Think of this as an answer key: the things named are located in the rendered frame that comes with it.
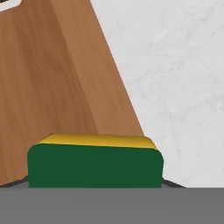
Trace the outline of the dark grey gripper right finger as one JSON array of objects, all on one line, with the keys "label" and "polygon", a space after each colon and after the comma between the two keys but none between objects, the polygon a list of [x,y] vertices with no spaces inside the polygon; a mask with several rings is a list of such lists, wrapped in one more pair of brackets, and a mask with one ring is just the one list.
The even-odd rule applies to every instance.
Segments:
[{"label": "dark grey gripper right finger", "polygon": [[184,186],[171,182],[170,180],[167,179],[163,179],[163,186],[169,186],[173,188],[185,188]]}]

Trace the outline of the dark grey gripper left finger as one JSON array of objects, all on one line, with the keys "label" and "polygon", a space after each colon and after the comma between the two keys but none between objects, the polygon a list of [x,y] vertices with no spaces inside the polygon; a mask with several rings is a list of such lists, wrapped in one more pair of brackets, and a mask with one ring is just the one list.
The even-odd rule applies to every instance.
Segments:
[{"label": "dark grey gripper left finger", "polygon": [[14,187],[14,186],[28,186],[28,177],[25,176],[22,179],[19,179],[4,185],[0,185],[0,188],[7,188],[7,187]]}]

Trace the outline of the green and yellow sponge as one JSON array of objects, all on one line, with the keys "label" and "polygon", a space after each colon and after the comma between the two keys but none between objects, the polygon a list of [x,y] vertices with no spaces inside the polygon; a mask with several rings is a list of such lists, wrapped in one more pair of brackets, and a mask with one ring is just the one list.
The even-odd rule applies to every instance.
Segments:
[{"label": "green and yellow sponge", "polygon": [[159,188],[164,159],[146,136],[51,134],[27,166],[30,187]]}]

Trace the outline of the wooden cutting board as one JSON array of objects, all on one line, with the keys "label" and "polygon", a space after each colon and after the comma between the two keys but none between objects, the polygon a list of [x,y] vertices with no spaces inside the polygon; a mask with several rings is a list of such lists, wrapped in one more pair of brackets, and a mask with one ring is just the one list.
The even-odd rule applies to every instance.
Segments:
[{"label": "wooden cutting board", "polygon": [[90,0],[0,12],[0,185],[51,133],[143,133]]}]

